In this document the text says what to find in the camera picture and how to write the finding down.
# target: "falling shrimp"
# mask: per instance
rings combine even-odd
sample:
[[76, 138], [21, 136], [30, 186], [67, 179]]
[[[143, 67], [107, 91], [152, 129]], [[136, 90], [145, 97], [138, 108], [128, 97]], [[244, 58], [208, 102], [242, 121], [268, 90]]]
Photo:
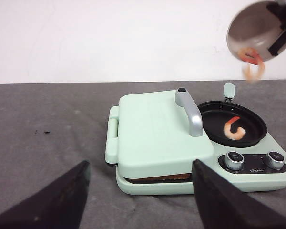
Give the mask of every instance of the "falling shrimp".
[[246, 130], [243, 129], [242, 127], [238, 127], [235, 133], [231, 132], [232, 123], [236, 122], [238, 119], [240, 119], [240, 117], [235, 116], [225, 123], [224, 134], [227, 138], [232, 139], [232, 140], [240, 140], [244, 137]]
[[243, 73], [245, 75], [245, 78], [250, 82], [254, 82], [257, 80], [260, 80], [262, 75], [264, 74], [265, 71], [265, 65], [263, 62], [263, 59], [261, 56], [258, 54], [257, 50], [254, 48], [242, 48], [238, 51], [238, 56], [241, 60], [258, 65], [257, 72], [253, 74], [251, 72], [251, 67], [248, 64], [246, 68], [243, 69]]

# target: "sandwich maker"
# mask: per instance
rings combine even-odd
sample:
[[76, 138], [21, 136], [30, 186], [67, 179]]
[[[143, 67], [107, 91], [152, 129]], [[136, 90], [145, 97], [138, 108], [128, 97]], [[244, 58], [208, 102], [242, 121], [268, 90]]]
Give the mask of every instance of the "sandwich maker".
[[[226, 83], [224, 102], [199, 106], [185, 88], [123, 96], [110, 109], [105, 150], [119, 188], [132, 195], [193, 194], [196, 159], [243, 192], [285, 188], [286, 152], [257, 114], [232, 103], [234, 95]], [[231, 132], [246, 130], [240, 140], [224, 135], [234, 116], [240, 119]]]

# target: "gray carpet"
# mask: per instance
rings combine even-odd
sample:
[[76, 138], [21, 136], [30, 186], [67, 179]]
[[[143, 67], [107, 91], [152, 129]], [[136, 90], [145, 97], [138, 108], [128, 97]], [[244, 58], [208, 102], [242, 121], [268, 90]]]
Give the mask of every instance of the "gray carpet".
[[[114, 167], [104, 161], [107, 121], [125, 94], [182, 86], [200, 104], [222, 100], [224, 83], [0, 85], [0, 213], [86, 159], [92, 173], [81, 229], [203, 228], [192, 195], [130, 196], [119, 190]], [[232, 83], [234, 102], [260, 115], [286, 151], [286, 80]], [[286, 216], [286, 188], [249, 195]]]

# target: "white wall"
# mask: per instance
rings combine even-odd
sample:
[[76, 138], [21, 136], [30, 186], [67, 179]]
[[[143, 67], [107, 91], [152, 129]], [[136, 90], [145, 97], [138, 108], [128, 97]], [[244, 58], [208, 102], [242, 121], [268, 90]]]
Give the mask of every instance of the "white wall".
[[[254, 0], [0, 0], [0, 83], [242, 79], [226, 45]], [[265, 79], [286, 79], [286, 50]]]

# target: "silver knob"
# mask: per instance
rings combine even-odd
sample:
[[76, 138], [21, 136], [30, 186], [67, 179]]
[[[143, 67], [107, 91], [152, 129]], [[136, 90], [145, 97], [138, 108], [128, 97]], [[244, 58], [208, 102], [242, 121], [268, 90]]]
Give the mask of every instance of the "silver knob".
[[242, 168], [244, 162], [244, 156], [238, 152], [231, 151], [225, 155], [224, 165], [231, 170], [238, 171]]
[[266, 154], [265, 164], [272, 169], [280, 170], [283, 168], [285, 163], [285, 158], [278, 152], [271, 151]]

